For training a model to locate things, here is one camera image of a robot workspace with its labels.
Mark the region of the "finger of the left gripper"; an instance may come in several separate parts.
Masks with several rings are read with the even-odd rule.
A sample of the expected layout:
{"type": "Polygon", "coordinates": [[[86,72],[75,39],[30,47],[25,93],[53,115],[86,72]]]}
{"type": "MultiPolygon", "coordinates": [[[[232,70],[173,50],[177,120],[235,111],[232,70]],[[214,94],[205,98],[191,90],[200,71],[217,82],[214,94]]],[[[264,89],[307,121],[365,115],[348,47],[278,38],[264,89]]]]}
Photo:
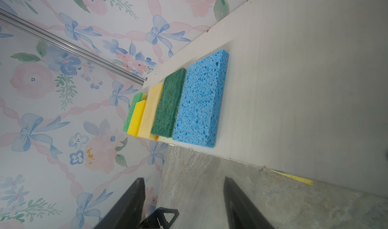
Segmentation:
{"type": "Polygon", "coordinates": [[[178,209],[165,207],[157,208],[148,215],[141,223],[140,229],[170,229],[179,217],[178,209]]]}

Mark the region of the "blue sponge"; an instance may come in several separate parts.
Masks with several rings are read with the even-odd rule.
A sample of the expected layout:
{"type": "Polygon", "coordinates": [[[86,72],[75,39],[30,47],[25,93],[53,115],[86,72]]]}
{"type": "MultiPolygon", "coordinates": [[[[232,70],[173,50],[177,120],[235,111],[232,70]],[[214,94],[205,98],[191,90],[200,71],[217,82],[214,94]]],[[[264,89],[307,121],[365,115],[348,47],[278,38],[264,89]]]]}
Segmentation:
{"type": "Polygon", "coordinates": [[[221,49],[190,65],[172,139],[214,148],[229,54],[221,49]]]}

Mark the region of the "pale yellow sponge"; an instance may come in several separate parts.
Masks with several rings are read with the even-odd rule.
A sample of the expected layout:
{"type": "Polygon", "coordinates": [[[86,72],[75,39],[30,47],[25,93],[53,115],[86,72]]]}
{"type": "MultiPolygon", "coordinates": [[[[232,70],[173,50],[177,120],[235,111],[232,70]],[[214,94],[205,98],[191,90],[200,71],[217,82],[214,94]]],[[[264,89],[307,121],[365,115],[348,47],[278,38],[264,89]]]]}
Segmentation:
{"type": "Polygon", "coordinates": [[[156,110],[161,98],[164,83],[159,83],[152,87],[147,97],[142,120],[140,123],[138,137],[154,141],[158,136],[151,134],[151,130],[155,121],[156,110]]]}

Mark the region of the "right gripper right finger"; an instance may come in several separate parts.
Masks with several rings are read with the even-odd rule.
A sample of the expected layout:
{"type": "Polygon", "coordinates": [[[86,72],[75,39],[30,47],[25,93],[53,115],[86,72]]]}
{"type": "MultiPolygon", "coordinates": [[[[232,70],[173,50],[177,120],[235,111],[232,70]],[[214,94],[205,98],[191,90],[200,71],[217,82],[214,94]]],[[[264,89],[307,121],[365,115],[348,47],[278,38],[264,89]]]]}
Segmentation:
{"type": "Polygon", "coordinates": [[[230,229],[274,229],[274,226],[230,177],[224,180],[223,194],[230,229]]]}

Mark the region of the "dark green scouring sponge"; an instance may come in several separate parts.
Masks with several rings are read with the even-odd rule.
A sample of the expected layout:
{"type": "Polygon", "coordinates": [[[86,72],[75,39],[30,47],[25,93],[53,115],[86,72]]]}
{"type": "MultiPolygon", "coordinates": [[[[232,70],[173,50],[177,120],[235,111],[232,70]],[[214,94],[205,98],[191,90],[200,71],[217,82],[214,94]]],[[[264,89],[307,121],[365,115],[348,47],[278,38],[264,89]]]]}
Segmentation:
{"type": "Polygon", "coordinates": [[[186,73],[185,68],[180,68],[165,78],[151,129],[152,135],[165,138],[172,137],[186,73]]]}

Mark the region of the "bright yellow sponge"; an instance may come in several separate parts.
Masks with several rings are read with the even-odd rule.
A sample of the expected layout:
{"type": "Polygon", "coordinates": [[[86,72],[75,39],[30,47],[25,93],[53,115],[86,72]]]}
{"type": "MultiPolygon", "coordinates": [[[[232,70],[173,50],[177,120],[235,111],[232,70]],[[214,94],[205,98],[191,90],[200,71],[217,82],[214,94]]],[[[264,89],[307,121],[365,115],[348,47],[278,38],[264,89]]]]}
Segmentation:
{"type": "Polygon", "coordinates": [[[144,109],[146,106],[147,101],[143,100],[136,103],[135,109],[133,111],[131,121],[127,130],[127,134],[133,137],[138,136],[142,116],[144,113],[144,109]]]}

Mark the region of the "yellow-green sponge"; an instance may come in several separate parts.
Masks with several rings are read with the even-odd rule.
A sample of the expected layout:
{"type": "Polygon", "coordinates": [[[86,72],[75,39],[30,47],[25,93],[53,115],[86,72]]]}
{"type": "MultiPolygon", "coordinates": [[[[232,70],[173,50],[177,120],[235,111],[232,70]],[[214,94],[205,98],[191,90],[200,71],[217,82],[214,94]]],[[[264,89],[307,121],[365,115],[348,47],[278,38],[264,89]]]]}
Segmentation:
{"type": "Polygon", "coordinates": [[[292,174],[287,174],[287,173],[276,171],[276,170],[272,170],[272,169],[268,169],[268,171],[276,173],[276,174],[279,174],[279,175],[282,175],[282,176],[285,176],[285,177],[288,177],[288,178],[291,178],[291,179],[294,179],[296,181],[308,184],[310,186],[314,185],[314,181],[310,180],[310,179],[307,179],[307,178],[303,178],[303,177],[292,175],[292,174]]]}

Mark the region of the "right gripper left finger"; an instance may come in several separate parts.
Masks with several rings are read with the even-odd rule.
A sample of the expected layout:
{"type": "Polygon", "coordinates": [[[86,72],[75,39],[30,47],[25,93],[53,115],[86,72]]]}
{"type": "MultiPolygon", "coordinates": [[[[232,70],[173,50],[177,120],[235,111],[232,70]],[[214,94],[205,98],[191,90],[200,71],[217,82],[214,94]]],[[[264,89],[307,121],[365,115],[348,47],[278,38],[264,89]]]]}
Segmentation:
{"type": "Polygon", "coordinates": [[[94,229],[139,229],[145,190],[144,179],[137,178],[94,229]]]}

